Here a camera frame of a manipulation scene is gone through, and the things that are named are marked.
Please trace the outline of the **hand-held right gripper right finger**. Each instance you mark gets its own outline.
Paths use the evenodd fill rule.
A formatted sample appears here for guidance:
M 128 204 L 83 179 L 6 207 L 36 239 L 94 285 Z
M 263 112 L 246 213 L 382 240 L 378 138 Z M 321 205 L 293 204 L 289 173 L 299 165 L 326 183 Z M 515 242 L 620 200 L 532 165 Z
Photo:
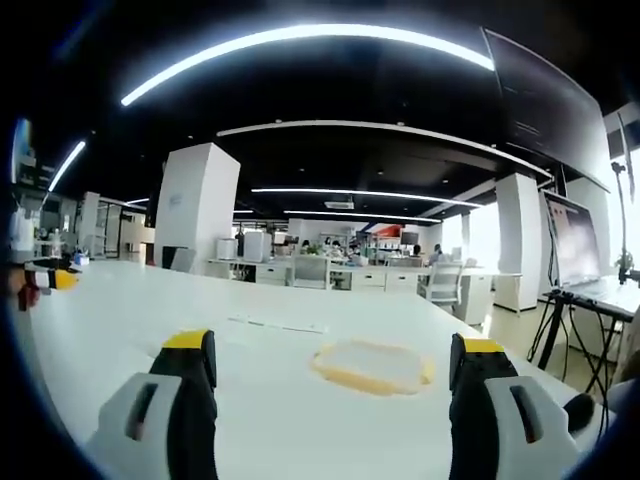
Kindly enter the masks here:
M 451 479 L 567 479 L 581 458 L 575 435 L 595 413 L 580 393 L 561 405 L 518 373 L 499 344 L 452 336 Z

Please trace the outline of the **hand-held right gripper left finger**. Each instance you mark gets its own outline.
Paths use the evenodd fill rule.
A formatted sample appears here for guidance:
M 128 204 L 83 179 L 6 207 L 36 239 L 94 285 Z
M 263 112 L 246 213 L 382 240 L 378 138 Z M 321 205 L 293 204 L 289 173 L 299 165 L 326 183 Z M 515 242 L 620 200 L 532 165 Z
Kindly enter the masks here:
M 105 479 L 216 479 L 214 332 L 185 331 L 161 347 L 100 408 L 86 450 Z

